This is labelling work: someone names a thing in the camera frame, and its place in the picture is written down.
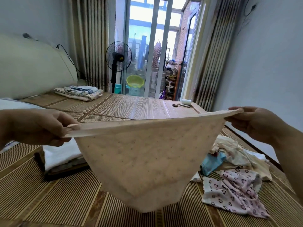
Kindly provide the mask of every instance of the power cord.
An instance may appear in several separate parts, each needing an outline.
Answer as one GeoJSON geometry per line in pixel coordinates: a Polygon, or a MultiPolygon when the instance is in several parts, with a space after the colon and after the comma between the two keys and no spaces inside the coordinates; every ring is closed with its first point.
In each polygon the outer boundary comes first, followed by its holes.
{"type": "MultiPolygon", "coordinates": [[[[61,46],[61,47],[64,49],[64,51],[65,51],[67,57],[69,58],[69,60],[71,61],[71,63],[74,65],[75,69],[76,69],[80,74],[82,74],[83,76],[85,76],[84,73],[81,72],[81,71],[75,66],[74,62],[72,62],[72,60],[70,59],[70,57],[69,57],[67,51],[65,50],[65,48],[63,47],[63,45],[58,44],[56,48],[58,49],[59,46],[61,46]]],[[[85,79],[85,80],[86,80],[89,84],[91,84],[92,86],[97,87],[96,85],[92,84],[89,80],[87,80],[87,79],[85,79]]]]}
{"type": "Polygon", "coordinates": [[[249,22],[248,22],[248,23],[246,23],[246,25],[243,26],[243,24],[244,24],[246,18],[248,17],[248,15],[249,15],[252,11],[254,11],[254,9],[255,9],[256,6],[257,6],[256,4],[254,4],[254,5],[252,6],[252,8],[250,9],[249,13],[246,15],[245,12],[246,12],[246,7],[247,7],[248,2],[249,2],[249,0],[247,0],[247,2],[246,2],[246,4],[245,4],[244,13],[243,13],[243,15],[245,16],[245,18],[244,18],[244,20],[243,20],[243,22],[242,22],[241,28],[240,28],[239,32],[237,33],[237,35],[239,35],[239,33],[241,32],[241,30],[249,23],[249,22]]]}

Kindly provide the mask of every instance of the striped mat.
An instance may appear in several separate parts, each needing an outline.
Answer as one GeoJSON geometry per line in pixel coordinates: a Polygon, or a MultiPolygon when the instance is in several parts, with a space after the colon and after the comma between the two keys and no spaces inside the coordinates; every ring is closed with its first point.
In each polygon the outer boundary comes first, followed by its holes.
{"type": "MultiPolygon", "coordinates": [[[[191,108],[173,107],[173,101],[108,93],[92,102],[55,94],[24,101],[68,110],[79,122],[169,118],[203,112],[196,104],[191,108]]],[[[255,151],[227,128],[222,135],[255,151]]],[[[203,184],[194,182],[188,184],[178,203],[141,214],[104,191],[90,169],[56,181],[43,181],[43,173],[33,159],[40,148],[18,144],[0,155],[0,226],[285,227],[303,223],[303,208],[297,196],[284,173],[272,164],[273,182],[265,182],[259,192],[271,220],[240,216],[205,205],[201,200],[203,184]]],[[[215,173],[211,177],[218,179],[215,173]]]]}

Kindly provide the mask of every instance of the striped curtain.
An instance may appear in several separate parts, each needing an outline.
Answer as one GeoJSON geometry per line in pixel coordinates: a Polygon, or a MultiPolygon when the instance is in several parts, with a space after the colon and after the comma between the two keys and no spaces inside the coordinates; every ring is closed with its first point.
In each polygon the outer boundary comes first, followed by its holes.
{"type": "Polygon", "coordinates": [[[108,0],[69,0],[71,11],[71,53],[78,77],[87,85],[109,91],[105,62],[108,47],[108,0]]]}
{"type": "Polygon", "coordinates": [[[218,0],[214,29],[210,34],[202,72],[195,85],[192,100],[204,110],[210,111],[230,46],[241,0],[218,0]]]}

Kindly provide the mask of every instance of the hand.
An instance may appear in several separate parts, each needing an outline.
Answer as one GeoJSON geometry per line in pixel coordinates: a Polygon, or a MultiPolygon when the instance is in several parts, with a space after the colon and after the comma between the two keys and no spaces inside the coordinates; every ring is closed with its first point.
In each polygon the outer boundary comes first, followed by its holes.
{"type": "Polygon", "coordinates": [[[273,112],[260,107],[230,107],[229,110],[239,108],[243,108],[244,112],[225,120],[251,138],[273,145],[276,139],[287,134],[290,126],[273,112]]]}
{"type": "Polygon", "coordinates": [[[6,120],[9,139],[33,145],[61,146],[70,141],[70,138],[61,138],[66,134],[64,127],[79,123],[57,110],[20,109],[1,113],[5,113],[2,118],[6,120]]]}

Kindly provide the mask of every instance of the yellow-green plastic basin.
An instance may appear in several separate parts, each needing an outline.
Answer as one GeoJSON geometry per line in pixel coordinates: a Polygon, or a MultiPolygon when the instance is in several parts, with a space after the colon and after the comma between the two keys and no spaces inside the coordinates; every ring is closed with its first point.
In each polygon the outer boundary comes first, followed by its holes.
{"type": "Polygon", "coordinates": [[[140,76],[131,75],[126,78],[126,82],[130,87],[140,88],[144,84],[144,80],[140,76]]]}

